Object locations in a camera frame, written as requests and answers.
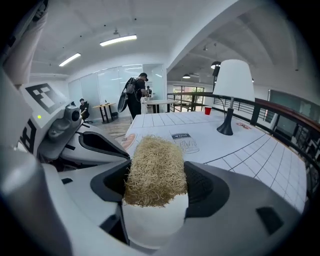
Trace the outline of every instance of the table lamp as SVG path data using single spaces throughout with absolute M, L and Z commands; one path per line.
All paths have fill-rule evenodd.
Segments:
M 216 130 L 224 135 L 233 135 L 231 119 L 234 112 L 234 98 L 255 101 L 254 84 L 249 65 L 239 59 L 228 59 L 221 63 L 216 80 L 214 95 L 231 97 L 230 108 L 222 125 Z

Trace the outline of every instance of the red cup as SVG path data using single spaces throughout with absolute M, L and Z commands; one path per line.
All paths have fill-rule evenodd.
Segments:
M 205 115 L 210 115 L 211 112 L 211 107 L 210 106 L 205 106 L 204 107 L 204 114 Z

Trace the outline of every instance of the white lampshade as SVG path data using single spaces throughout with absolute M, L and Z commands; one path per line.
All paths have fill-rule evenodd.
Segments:
M 255 101 L 254 84 L 249 65 L 239 59 L 221 63 L 213 94 Z

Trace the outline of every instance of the black cap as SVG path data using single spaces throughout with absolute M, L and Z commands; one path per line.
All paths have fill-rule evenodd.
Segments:
M 141 73 L 141 74 L 139 75 L 139 77 L 145 77 L 145 78 L 146 78 L 145 81 L 146 81 L 146 82 L 149 81 L 148 75 L 147 75 L 146 73 Z

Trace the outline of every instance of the white table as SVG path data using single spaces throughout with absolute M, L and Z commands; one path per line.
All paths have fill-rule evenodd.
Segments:
M 184 160 L 207 164 L 254 177 L 287 200 L 299 212 L 305 206 L 307 178 L 305 163 L 288 147 L 247 122 L 232 118 L 232 136 L 219 133 L 224 114 L 170 112 L 137 115 L 126 137 L 132 157 L 146 135 L 162 137 L 184 151 Z
M 145 105 L 152 105 L 153 113 L 160 113 L 159 105 L 167 104 L 167 112 L 170 112 L 170 104 L 177 103 L 177 102 L 178 101 L 174 99 L 157 99 L 157 100 L 144 100 L 144 102 L 141 102 L 141 103 Z

